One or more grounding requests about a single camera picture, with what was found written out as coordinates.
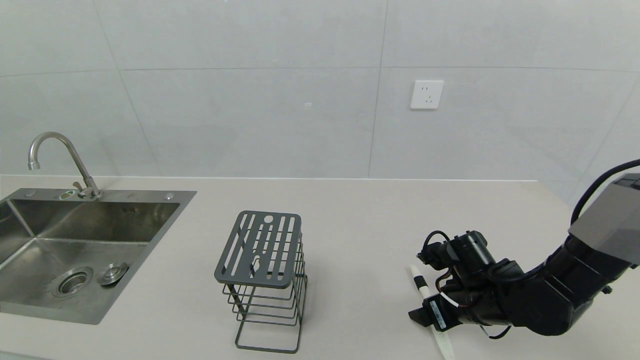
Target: stainless steel sink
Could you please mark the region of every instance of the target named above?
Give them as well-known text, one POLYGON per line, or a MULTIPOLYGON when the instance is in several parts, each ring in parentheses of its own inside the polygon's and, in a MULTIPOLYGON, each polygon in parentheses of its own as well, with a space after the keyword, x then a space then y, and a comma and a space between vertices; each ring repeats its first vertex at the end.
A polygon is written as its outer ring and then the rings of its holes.
POLYGON ((98 324, 194 195, 17 190, 0 202, 0 313, 98 324))

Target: white countertop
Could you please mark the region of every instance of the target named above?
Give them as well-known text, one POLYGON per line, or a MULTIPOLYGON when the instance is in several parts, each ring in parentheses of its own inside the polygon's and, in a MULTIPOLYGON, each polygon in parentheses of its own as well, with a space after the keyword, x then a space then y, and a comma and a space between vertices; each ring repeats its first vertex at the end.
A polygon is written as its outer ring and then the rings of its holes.
MULTIPOLYGON (((76 177, 3 176, 18 188, 71 188, 76 177)), ((110 189, 197 190, 99 325, 0 313, 0 350, 48 359, 273 359, 238 350, 238 323, 213 271, 237 214, 300 214, 308 302, 299 359, 440 359, 429 329, 409 320, 421 299, 406 266, 424 237, 475 229, 496 260, 524 270, 560 244, 570 210, 542 185, 512 181, 96 178, 110 189)), ((599 295, 565 335, 512 329, 489 340, 473 325, 449 331, 457 359, 635 359, 640 270, 599 295)), ((499 332, 500 329, 489 329, 499 332)))

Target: wire rack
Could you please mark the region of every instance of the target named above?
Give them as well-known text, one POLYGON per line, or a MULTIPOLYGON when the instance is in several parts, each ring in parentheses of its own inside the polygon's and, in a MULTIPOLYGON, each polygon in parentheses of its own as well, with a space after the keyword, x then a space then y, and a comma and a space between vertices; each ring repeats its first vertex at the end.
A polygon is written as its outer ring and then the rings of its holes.
POLYGON ((243 211, 238 215, 215 271, 240 322, 238 348, 288 354, 298 351, 307 292, 300 228, 300 216, 295 214, 243 211), (295 346, 242 345, 247 323, 297 327, 295 346))

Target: faucet spout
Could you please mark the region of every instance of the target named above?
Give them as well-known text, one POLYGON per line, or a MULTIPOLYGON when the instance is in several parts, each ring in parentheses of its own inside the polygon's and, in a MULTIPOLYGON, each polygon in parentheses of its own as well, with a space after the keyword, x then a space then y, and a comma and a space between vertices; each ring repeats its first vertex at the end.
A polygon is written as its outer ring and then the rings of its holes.
POLYGON ((58 139, 60 140, 60 142, 65 144, 65 147, 67 147, 69 154, 71 154, 71 158, 73 158, 74 163, 76 163, 76 166, 78 167, 78 170, 80 171, 80 174, 82 175, 82 178, 86 185, 86 189, 80 191, 78 196, 84 197, 87 193, 90 193, 91 198, 100 197, 102 195, 102 192, 98 189, 91 175, 89 175, 89 171, 87 171, 86 167, 84 167, 84 163, 80 159, 80 155, 78 155, 76 147, 74 147, 74 144, 71 142, 71 140, 69 140, 61 133, 48 131, 36 136, 36 138, 31 143, 31 146, 29 147, 29 170, 38 170, 40 168, 40 163, 38 162, 38 151, 40 150, 40 145, 42 145, 44 140, 49 138, 58 139))

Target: electrical socket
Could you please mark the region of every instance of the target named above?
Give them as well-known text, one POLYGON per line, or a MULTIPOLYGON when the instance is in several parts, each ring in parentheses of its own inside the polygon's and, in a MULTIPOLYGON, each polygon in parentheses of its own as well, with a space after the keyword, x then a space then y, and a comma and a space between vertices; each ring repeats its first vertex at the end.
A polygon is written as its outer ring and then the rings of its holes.
POLYGON ((443 87, 443 80, 416 80, 411 96, 411 109, 437 109, 443 87))

